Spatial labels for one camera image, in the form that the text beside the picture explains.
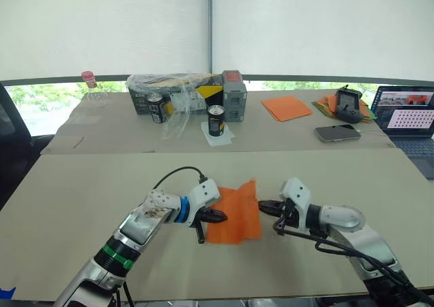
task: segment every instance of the black can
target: black can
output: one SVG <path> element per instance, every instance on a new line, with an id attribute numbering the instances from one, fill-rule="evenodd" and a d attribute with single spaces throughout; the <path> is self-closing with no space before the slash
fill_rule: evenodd
<path id="1" fill-rule="evenodd" d="M 152 120 L 154 123 L 162 123 L 166 119 L 164 100 L 161 94 L 157 92 L 151 92 L 146 100 L 148 102 L 149 112 L 152 115 Z"/>
<path id="2" fill-rule="evenodd" d="M 212 105 L 208 108 L 208 129 L 211 136 L 221 136 L 224 131 L 224 108 Z"/>

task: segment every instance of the black chair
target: black chair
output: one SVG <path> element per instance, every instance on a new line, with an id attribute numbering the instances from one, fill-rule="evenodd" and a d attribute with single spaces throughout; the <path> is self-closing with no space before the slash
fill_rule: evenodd
<path id="1" fill-rule="evenodd" d="M 0 83 L 0 210 L 52 138 L 53 135 L 31 137 Z"/>

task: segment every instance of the white roller shade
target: white roller shade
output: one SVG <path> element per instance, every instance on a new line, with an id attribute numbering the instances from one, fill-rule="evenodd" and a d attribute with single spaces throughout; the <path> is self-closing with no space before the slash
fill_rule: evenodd
<path id="1" fill-rule="evenodd" d="M 434 0 L 214 0 L 214 71 L 434 81 Z"/>
<path id="2" fill-rule="evenodd" d="M 207 0 L 0 0 L 0 80 L 208 71 Z"/>

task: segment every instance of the black cable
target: black cable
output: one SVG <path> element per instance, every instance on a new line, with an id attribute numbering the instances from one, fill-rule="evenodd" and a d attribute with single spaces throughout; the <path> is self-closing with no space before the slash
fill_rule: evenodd
<path id="1" fill-rule="evenodd" d="M 119 289 L 116 291 L 116 307 L 121 307 L 121 292 Z"/>
<path id="2" fill-rule="evenodd" d="M 164 182 L 169 176 L 173 175 L 174 173 L 177 173 L 178 171 L 184 170 L 184 169 L 192 169 L 195 170 L 199 173 L 199 181 L 202 183 L 204 181 L 207 180 L 207 178 L 205 177 L 205 175 L 196 167 L 191 167 L 191 166 L 185 166 L 185 167 L 180 167 L 180 168 L 176 168 L 175 170 L 172 170 L 171 172 L 169 172 L 167 175 L 165 175 L 162 179 L 160 179 L 160 181 L 158 181 L 158 183 L 156 183 L 156 185 L 152 188 L 153 190 L 156 189 L 158 186 L 161 185 L 162 182 Z"/>
<path id="3" fill-rule="evenodd" d="M 134 307 L 133 299 L 131 298 L 130 291 L 128 290 L 127 281 L 123 283 L 123 290 L 127 296 L 128 304 L 130 304 L 130 307 Z"/>
<path id="4" fill-rule="evenodd" d="M 273 229 L 279 233 L 279 234 L 289 234 L 295 237 L 300 237 L 304 239 L 308 239 L 310 241 L 315 241 L 315 248 L 317 251 L 323 252 L 323 253 L 329 253 L 334 255 L 343 255 L 348 257 L 355 257 L 355 258 L 363 258 L 365 261 L 369 262 L 375 269 L 377 269 L 381 274 L 383 274 L 385 277 L 387 277 L 390 281 L 394 282 L 396 285 L 400 285 L 409 292 L 411 292 L 413 295 L 415 295 L 418 299 L 420 299 L 421 302 L 425 302 L 430 306 L 434 306 L 434 301 L 423 291 L 415 288 L 411 282 L 407 279 L 403 279 L 398 273 L 393 271 L 391 268 L 389 268 L 386 264 L 382 263 L 381 261 L 377 260 L 376 258 L 373 258 L 372 256 L 366 255 L 356 249 L 353 249 L 351 247 L 347 247 L 345 245 L 341 245 L 339 243 L 335 243 L 333 241 L 329 241 L 327 239 L 314 237 L 309 234 L 302 234 L 300 232 L 285 230 L 282 228 L 278 228 L 279 225 L 282 224 L 282 222 L 285 222 L 285 217 L 281 217 L 274 223 Z M 340 251 L 337 251 L 335 249 L 325 249 L 321 248 L 321 245 L 329 245 L 335 248 L 339 248 Z"/>

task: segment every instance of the table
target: table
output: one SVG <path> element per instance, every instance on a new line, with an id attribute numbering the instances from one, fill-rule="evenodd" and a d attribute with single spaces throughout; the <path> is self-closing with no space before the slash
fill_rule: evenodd
<path id="1" fill-rule="evenodd" d="M 16 286 L 17 300 L 55 300 L 157 180 L 183 165 L 196 166 L 229 188 L 256 178 L 258 199 L 277 198 L 282 182 L 297 176 L 310 188 L 314 204 L 360 209 L 387 239 L 413 284 L 434 287 L 433 189 L 393 148 L 44 155 L 0 211 L 0 287 Z M 183 171 L 167 179 L 164 188 L 185 194 L 196 181 L 194 172 Z M 366 291 L 345 258 L 276 235 L 274 221 L 261 214 L 262 240 L 241 245 L 199 245 L 193 229 L 164 225 L 129 273 L 133 298 Z"/>
<path id="2" fill-rule="evenodd" d="M 161 140 L 163 125 L 152 122 L 150 115 L 137 115 L 130 95 L 108 94 L 109 105 L 93 108 L 86 100 L 71 113 L 70 119 L 58 130 L 54 140 L 42 154 L 137 153 L 137 152 L 233 152 L 274 150 L 319 150 L 343 148 L 394 148 L 395 145 L 375 123 L 359 123 L 361 139 L 339 143 L 320 142 L 316 127 L 340 125 L 344 122 L 322 115 L 311 102 L 335 89 L 299 91 L 251 91 L 242 123 L 228 123 L 236 138 L 232 144 L 211 147 L 200 123 L 206 115 L 191 115 L 180 138 Z M 274 120 L 261 100 L 296 96 L 311 110 L 312 115 L 286 122 Z"/>

